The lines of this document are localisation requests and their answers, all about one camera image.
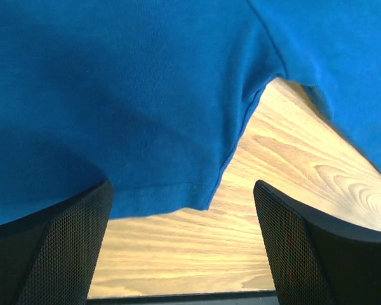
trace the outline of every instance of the blue shirt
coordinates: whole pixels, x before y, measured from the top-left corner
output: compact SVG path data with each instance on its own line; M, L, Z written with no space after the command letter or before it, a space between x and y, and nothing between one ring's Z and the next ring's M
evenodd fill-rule
M207 209L275 77L381 172L381 1L0 1L0 224L104 179Z

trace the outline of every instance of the blue t-shirt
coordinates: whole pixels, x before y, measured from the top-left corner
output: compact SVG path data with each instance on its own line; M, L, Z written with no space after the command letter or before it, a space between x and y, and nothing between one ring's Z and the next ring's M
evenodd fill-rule
M105 179L207 209L275 77L381 172L381 1L1 0L0 224Z

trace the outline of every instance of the wood grain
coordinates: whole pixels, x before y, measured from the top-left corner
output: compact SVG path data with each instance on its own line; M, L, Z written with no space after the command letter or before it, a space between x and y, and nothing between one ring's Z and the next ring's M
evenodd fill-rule
M208 212L109 222L89 297L273 289L252 196L263 179L297 200L381 231L381 176L302 89L266 89Z

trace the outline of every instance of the blue fabric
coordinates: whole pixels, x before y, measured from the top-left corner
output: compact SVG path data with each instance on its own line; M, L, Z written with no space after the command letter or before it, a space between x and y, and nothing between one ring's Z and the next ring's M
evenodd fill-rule
M0 0L0 224L104 179L207 209L277 76L381 171L381 1Z

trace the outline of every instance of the armpit seam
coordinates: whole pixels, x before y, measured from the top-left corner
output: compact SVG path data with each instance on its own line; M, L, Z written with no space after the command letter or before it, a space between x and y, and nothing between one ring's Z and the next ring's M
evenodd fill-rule
M278 57L279 57L279 60L281 61L282 65L283 65L283 69L284 69L284 73L285 73L285 78L286 79L289 79L289 75L288 75L288 70L286 68L286 62L281 54L281 51L279 50L278 46L276 45L274 39L272 38L272 35L271 35L271 32L270 30L268 29L267 25L265 24L265 22L262 20L262 17L261 17L261 14L257 11L257 9L254 7L254 5L252 5L251 3L251 0L246 0L247 3L248 3L248 6L251 8L251 10L254 12L254 15L257 17L258 21L261 23L261 26L263 27L265 33L267 34L272 46L274 47Z

